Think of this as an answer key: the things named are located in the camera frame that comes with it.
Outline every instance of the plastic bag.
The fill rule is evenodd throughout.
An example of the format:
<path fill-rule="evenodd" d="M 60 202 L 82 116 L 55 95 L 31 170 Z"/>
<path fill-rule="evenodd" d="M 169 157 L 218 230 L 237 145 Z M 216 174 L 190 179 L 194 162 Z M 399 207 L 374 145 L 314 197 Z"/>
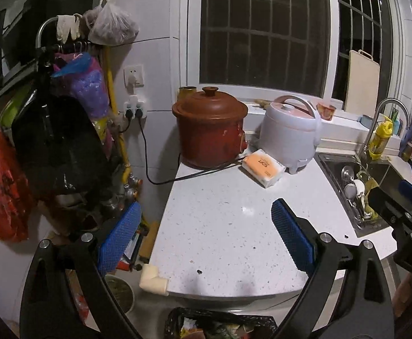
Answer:
<path fill-rule="evenodd" d="M 48 71 L 38 67 L 33 95 L 11 126 L 16 156 L 33 196 L 108 187 L 113 170 L 91 119 L 79 100 L 51 94 Z"/>
<path fill-rule="evenodd" d="M 207 326 L 213 321 L 254 326 L 252 339 L 269 339 L 277 330 L 277 324 L 272 316 L 235 315 L 229 312 L 177 307 L 169 313 L 165 322 L 164 339 L 180 339 L 184 318 L 196 320 L 200 326 Z"/>
<path fill-rule="evenodd" d="M 27 221 L 35 205 L 14 149 L 0 132 L 0 240 L 28 238 Z"/>
<path fill-rule="evenodd" d="M 139 26 L 130 14 L 110 0 L 100 0 L 99 6 L 87 11 L 83 17 L 90 29 L 88 39 L 98 45 L 115 46 L 129 43 L 139 32 Z"/>
<path fill-rule="evenodd" d="M 89 53 L 60 55 L 68 64 L 62 69 L 54 65 L 56 95 L 69 95 L 77 99 L 91 120 L 108 115 L 109 96 L 99 62 Z"/>

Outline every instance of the screw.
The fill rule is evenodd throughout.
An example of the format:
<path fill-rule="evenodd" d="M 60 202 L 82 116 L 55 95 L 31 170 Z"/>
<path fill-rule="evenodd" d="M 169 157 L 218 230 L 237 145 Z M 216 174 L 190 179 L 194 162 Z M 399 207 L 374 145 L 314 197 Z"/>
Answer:
<path fill-rule="evenodd" d="M 83 242 L 90 242 L 93 239 L 93 235 L 92 233 L 87 232 L 87 233 L 82 234 L 81 239 Z"/>
<path fill-rule="evenodd" d="M 372 249 L 374 247 L 374 245 L 372 244 L 371 241 L 369 240 L 364 240 L 363 241 L 363 246 L 365 246 L 368 250 Z"/>
<path fill-rule="evenodd" d="M 321 233 L 320 239 L 325 243 L 329 243 L 332 241 L 332 237 L 328 233 Z"/>
<path fill-rule="evenodd" d="M 50 244 L 50 240 L 42 240 L 41 242 L 39 242 L 39 248 L 45 249 L 49 247 L 49 244 Z"/>

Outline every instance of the faucet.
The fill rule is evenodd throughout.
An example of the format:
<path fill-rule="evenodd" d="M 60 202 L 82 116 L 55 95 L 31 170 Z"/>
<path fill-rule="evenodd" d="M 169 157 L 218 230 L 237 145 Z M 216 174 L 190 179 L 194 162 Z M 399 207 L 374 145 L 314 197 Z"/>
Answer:
<path fill-rule="evenodd" d="M 368 135 L 366 136 L 366 140 L 361 145 L 361 148 L 357 152 L 358 159 L 360 161 L 363 161 L 363 158 L 365 158 L 366 165 L 370 162 L 370 157 L 368 157 L 368 147 L 369 147 L 369 142 L 370 142 L 371 137 L 372 137 L 372 133 L 374 132 L 374 129 L 376 128 L 379 113 L 381 111 L 381 108 L 384 107 L 386 104 L 389 104 L 389 103 L 394 103 L 394 104 L 397 104 L 399 107 L 401 107 L 401 109 L 404 111 L 404 115 L 405 115 L 405 122 L 406 122 L 405 129 L 408 129 L 410 127 L 410 114 L 409 114 L 409 111 L 407 110 L 407 108 L 404 106 L 404 104 L 400 100 L 394 99 L 394 98 L 386 98 L 383 101 L 381 101 L 379 103 L 379 105 L 377 106 L 377 108 L 376 108 L 374 118 L 372 119 L 371 127 L 369 129 Z"/>

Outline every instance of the white cutting board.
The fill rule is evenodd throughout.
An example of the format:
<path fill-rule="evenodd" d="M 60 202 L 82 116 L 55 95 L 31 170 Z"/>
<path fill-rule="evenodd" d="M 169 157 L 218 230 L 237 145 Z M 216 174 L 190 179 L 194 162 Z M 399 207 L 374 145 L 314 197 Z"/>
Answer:
<path fill-rule="evenodd" d="M 348 92 L 344 110 L 374 116 L 379 91 L 380 66 L 362 50 L 350 51 Z"/>

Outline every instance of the electrical outlet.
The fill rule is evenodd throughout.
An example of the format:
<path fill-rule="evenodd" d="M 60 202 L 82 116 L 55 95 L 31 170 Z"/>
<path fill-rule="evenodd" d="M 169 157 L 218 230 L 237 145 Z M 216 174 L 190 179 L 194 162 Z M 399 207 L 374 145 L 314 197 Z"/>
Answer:
<path fill-rule="evenodd" d="M 126 87 L 142 87 L 144 85 L 143 65 L 126 66 L 124 68 L 124 83 Z"/>
<path fill-rule="evenodd" d="M 137 104 L 139 102 L 138 97 L 134 95 L 130 95 L 128 97 L 128 101 L 124 103 L 124 113 L 126 113 L 126 110 L 130 108 L 132 110 L 133 116 L 132 118 L 135 118 L 135 110 L 137 109 Z"/>
<path fill-rule="evenodd" d="M 148 111 L 146 110 L 146 105 L 144 101 L 138 101 L 137 102 L 137 108 L 140 108 L 143 112 L 142 118 L 145 118 L 148 114 Z"/>

